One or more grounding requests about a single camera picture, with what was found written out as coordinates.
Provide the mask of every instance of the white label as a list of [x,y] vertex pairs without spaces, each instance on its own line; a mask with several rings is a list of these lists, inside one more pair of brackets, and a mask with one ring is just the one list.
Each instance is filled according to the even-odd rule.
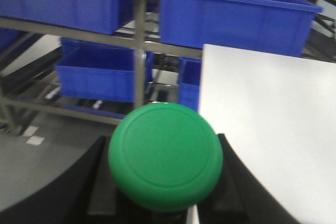
[[37,145],[40,145],[44,139],[45,139],[44,137],[40,137],[40,136],[31,136],[26,142],[26,144],[37,146]]
[[38,127],[36,127],[36,126],[29,126],[26,129],[25,133],[23,133],[23,136],[25,136],[25,137],[31,137],[31,136],[33,136],[35,134],[35,132],[37,131],[37,129],[38,129]]

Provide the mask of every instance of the gray floor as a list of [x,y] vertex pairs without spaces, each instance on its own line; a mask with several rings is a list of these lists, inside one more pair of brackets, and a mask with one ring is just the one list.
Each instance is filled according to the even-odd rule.
[[38,146],[28,137],[0,132],[0,211],[28,197],[69,168],[100,135],[113,125],[40,114],[34,135],[45,137]]

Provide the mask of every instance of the green round cap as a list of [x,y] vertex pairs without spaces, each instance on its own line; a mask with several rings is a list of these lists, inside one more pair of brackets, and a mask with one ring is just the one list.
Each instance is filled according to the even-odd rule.
[[204,199],[222,172],[223,152],[210,125],[175,103],[151,103],[128,114],[109,146],[119,188],[155,211],[179,211]]

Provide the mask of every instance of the metal shelf frame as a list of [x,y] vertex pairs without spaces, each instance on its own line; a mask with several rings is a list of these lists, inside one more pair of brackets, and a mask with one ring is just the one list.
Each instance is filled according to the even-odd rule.
[[[171,56],[184,56],[191,58],[201,58],[202,50],[196,48],[181,47],[160,43],[158,39],[148,36],[145,30],[146,17],[146,0],[134,1],[135,30],[133,33],[114,33],[105,35],[60,27],[50,24],[42,24],[27,20],[14,19],[0,16],[0,27],[17,29],[34,34],[51,34],[63,36],[79,40],[87,40],[99,42],[109,45],[123,46],[135,49],[135,102],[134,108],[138,108],[144,104],[144,77],[145,77],[145,52],[152,51]],[[23,127],[18,124],[15,118],[14,108],[25,108],[29,111],[43,111],[46,113],[59,114],[64,116],[72,116],[86,120],[92,120],[107,124],[119,124],[120,118],[113,118],[105,115],[90,114],[83,111],[76,111],[66,106],[57,106],[45,103],[40,100],[26,101],[21,100],[3,92],[0,83],[0,108],[6,117],[6,122],[12,133],[19,134]]]

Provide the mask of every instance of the metal rack post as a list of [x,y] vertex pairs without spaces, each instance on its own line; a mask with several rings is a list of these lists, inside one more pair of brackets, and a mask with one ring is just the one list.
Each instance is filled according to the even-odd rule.
[[145,38],[145,8],[146,0],[135,0],[135,59],[134,59],[134,84],[135,101],[134,108],[143,105],[144,81],[145,81],[145,59],[144,38]]

